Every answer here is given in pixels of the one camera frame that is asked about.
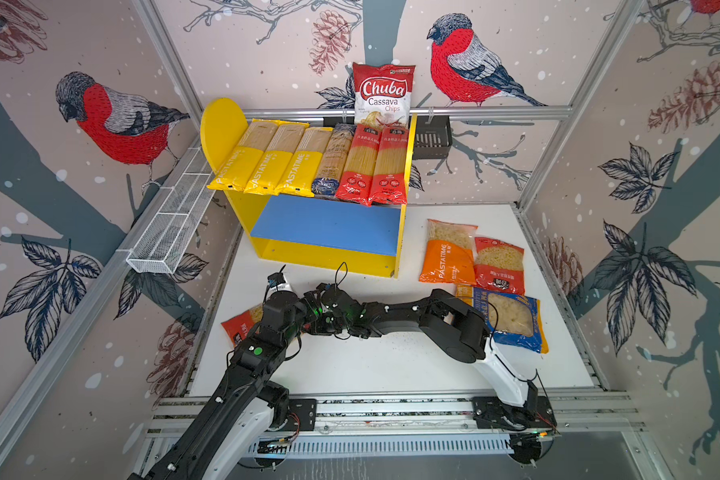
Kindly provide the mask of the orange macaroni bag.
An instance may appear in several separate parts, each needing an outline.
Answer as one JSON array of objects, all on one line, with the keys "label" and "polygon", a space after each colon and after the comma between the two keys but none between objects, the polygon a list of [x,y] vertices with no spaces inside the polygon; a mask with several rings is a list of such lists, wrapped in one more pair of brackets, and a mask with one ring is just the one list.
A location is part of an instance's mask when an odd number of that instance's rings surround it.
[{"label": "orange macaroni bag", "polygon": [[474,285],[476,225],[427,220],[427,243],[419,281]]}]

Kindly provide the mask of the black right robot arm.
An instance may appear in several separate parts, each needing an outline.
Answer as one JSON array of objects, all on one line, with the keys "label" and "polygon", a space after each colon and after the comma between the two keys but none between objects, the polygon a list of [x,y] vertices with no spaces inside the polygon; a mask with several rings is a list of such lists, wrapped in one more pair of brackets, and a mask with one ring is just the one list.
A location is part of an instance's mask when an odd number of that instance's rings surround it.
[{"label": "black right robot arm", "polygon": [[322,283],[304,294],[296,311],[299,330],[315,336],[345,332],[368,339],[422,333],[452,359],[474,365],[505,407],[527,415],[537,411],[537,387],[520,377],[493,345],[494,330],[486,315],[443,289],[408,303],[360,303],[336,283]]}]

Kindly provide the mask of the red short pasta bag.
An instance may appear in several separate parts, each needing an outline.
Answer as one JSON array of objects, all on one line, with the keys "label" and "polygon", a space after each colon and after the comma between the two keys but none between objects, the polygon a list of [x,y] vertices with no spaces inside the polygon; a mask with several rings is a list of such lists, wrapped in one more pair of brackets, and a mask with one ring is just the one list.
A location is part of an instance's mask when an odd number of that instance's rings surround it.
[{"label": "red short pasta bag", "polygon": [[524,249],[489,237],[476,237],[476,284],[483,289],[524,295]]}]

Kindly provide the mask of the red macaroni bag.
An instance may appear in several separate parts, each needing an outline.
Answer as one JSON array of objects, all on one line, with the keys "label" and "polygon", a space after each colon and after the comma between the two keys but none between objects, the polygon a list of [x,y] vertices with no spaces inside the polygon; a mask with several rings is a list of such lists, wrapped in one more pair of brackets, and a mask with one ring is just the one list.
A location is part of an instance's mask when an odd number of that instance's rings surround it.
[{"label": "red macaroni bag", "polygon": [[237,347],[262,319],[262,305],[256,305],[221,324],[233,347]]}]

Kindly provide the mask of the red spaghetti bag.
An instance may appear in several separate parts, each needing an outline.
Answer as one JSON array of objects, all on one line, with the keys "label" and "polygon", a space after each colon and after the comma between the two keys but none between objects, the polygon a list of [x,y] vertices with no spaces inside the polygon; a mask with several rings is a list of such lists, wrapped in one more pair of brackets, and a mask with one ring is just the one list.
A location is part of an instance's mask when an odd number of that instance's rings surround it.
[{"label": "red spaghetti bag", "polygon": [[371,203],[391,205],[407,203],[404,176],[408,137],[408,129],[399,125],[383,129],[369,194]]},{"label": "red spaghetti bag", "polygon": [[336,198],[370,206],[370,190],[381,140],[381,131],[358,125],[344,166]]}]

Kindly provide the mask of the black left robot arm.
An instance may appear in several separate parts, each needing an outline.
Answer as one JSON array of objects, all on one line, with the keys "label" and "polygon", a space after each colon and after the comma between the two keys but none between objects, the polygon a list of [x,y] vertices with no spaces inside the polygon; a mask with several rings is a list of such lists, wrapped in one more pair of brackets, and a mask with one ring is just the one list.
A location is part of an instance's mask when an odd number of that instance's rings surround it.
[{"label": "black left robot arm", "polygon": [[283,290],[263,303],[260,322],[236,347],[218,387],[180,439],[145,479],[225,479],[275,418],[287,390],[260,394],[285,361],[291,341],[319,314],[313,302]]}]

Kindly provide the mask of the blue orange pasta bag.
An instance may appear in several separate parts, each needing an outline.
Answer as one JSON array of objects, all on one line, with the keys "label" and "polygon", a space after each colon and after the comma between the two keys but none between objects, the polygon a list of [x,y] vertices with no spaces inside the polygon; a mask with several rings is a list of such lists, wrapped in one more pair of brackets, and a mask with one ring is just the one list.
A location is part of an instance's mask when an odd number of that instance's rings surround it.
[{"label": "blue orange pasta bag", "polygon": [[549,352],[538,299],[467,285],[456,287],[456,297],[487,317],[491,330],[496,331],[495,342],[539,354]]}]

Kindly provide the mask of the Chuba cassava chips bag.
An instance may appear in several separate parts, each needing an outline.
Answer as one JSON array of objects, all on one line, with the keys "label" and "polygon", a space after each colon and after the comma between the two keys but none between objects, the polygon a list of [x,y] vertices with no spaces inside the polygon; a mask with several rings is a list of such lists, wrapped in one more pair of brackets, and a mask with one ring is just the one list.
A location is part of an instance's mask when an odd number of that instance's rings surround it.
[{"label": "Chuba cassava chips bag", "polygon": [[354,120],[376,129],[408,124],[415,67],[353,64]]}]

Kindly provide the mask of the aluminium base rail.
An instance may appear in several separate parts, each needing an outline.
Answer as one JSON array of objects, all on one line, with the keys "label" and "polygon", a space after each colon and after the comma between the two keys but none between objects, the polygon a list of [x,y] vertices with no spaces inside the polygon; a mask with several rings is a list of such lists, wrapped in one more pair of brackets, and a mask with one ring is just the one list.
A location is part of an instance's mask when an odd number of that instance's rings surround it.
[{"label": "aluminium base rail", "polygon": [[572,433],[644,429],[625,393],[551,390],[525,429],[492,426],[475,392],[418,395],[294,396],[283,426],[252,440],[247,465],[285,460],[424,455],[509,455],[534,464]]}]

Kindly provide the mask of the black wall basket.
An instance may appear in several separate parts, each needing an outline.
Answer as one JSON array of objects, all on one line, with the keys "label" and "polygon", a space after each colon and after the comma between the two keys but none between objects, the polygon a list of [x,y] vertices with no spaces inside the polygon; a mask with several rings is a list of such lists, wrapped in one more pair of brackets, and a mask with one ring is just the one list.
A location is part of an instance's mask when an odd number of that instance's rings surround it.
[{"label": "black wall basket", "polygon": [[[354,126],[354,116],[346,118],[342,115],[321,115],[322,125],[335,127],[338,124]],[[408,140],[408,147],[412,147],[412,160],[445,159],[448,157],[453,145],[453,132],[448,116],[418,116],[413,128],[413,140]]]}]

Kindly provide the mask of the blue spaghetti bag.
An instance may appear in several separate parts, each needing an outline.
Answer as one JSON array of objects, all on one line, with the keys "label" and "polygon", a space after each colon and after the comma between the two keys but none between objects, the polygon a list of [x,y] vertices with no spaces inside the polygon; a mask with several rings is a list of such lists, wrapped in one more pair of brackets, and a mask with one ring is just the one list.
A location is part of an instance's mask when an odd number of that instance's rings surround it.
[{"label": "blue spaghetti bag", "polygon": [[311,191],[315,197],[336,195],[349,150],[355,135],[354,124],[337,124],[323,153]]}]

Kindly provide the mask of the yellow Pastatime spaghetti bag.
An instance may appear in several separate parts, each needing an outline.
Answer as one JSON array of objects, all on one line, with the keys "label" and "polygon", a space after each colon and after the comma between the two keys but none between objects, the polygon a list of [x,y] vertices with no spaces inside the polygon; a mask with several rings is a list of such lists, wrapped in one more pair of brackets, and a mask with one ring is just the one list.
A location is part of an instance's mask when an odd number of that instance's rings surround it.
[{"label": "yellow Pastatime spaghetti bag", "polygon": [[279,121],[254,119],[207,188],[243,192],[279,126]]},{"label": "yellow Pastatime spaghetti bag", "polygon": [[305,130],[295,153],[288,163],[275,194],[312,198],[312,182],[333,134],[332,127],[310,127]]},{"label": "yellow Pastatime spaghetti bag", "polygon": [[279,124],[262,159],[244,188],[246,194],[275,194],[275,189],[307,128],[307,123],[281,122]]}]

